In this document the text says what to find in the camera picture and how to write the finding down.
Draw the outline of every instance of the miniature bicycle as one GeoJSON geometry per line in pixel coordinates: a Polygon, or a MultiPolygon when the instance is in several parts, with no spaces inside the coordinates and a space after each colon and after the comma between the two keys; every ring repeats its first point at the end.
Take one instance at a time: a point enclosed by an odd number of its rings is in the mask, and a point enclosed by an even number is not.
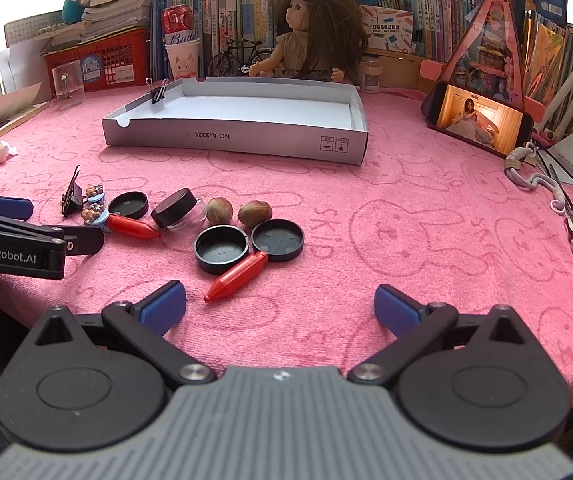
{"type": "Polygon", "coordinates": [[[249,66],[257,61],[262,61],[268,59],[271,55],[270,48],[258,48],[258,45],[262,44],[261,41],[249,41],[249,40],[231,40],[226,42],[226,50],[209,61],[206,73],[209,76],[226,76],[226,75],[237,75],[237,70],[240,70],[243,74],[249,73],[249,66]],[[233,45],[242,44],[242,47],[235,47],[236,50],[241,48],[242,50],[251,49],[249,54],[248,64],[240,64],[238,56],[233,52],[233,45]],[[244,43],[252,44],[250,46],[244,46],[244,43]]]}

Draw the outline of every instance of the doll's hair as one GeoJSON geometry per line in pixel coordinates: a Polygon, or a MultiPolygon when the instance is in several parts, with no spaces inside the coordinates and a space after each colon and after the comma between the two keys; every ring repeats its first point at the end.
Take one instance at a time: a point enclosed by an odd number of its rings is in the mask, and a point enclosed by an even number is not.
{"type": "MultiPolygon", "coordinates": [[[[276,30],[283,34],[286,9],[293,0],[279,0],[276,30]]],[[[306,60],[298,76],[306,77],[318,61],[329,63],[345,72],[346,78],[356,83],[357,66],[368,47],[362,26],[362,11],[355,0],[303,0],[308,3],[309,40],[306,60]]]]}

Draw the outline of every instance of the bicycle wheel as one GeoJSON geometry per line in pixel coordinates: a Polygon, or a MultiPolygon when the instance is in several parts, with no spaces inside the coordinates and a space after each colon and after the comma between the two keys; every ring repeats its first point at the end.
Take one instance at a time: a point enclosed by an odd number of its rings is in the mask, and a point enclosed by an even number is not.
{"type": "Polygon", "coordinates": [[[222,77],[231,71],[231,58],[224,53],[213,56],[208,62],[206,75],[210,77],[222,77]]]}
{"type": "Polygon", "coordinates": [[[255,51],[255,54],[249,59],[249,66],[253,63],[257,63],[258,61],[263,61],[268,59],[271,56],[271,52],[273,52],[270,48],[259,48],[255,51]]]}

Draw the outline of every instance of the blue round sticker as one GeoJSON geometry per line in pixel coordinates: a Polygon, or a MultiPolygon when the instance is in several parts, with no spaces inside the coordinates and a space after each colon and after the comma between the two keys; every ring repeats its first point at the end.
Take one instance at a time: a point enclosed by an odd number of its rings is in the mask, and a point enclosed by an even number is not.
{"type": "Polygon", "coordinates": [[[82,58],[82,78],[85,83],[93,83],[102,77],[102,60],[95,55],[82,58]]]}

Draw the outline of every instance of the label printer box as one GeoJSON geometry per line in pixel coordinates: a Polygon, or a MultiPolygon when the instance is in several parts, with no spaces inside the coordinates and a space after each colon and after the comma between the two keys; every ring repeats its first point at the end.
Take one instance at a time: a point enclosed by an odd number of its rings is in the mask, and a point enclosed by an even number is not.
{"type": "Polygon", "coordinates": [[[370,48],[411,54],[413,13],[363,5],[362,26],[370,48]]]}
{"type": "Polygon", "coordinates": [[[109,146],[191,148],[362,164],[368,142],[353,85],[208,77],[174,81],[102,119],[109,146]]]}

